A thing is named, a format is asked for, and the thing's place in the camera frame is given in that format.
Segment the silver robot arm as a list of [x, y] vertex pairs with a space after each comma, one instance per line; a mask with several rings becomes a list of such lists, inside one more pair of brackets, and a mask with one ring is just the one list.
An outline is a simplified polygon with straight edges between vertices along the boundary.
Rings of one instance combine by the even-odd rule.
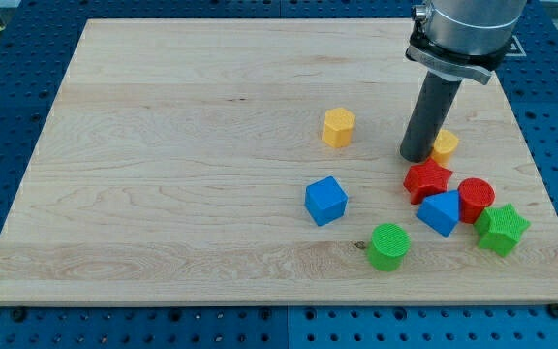
[[512, 41], [526, 0], [424, 0], [412, 8], [406, 57], [442, 79], [486, 85]]

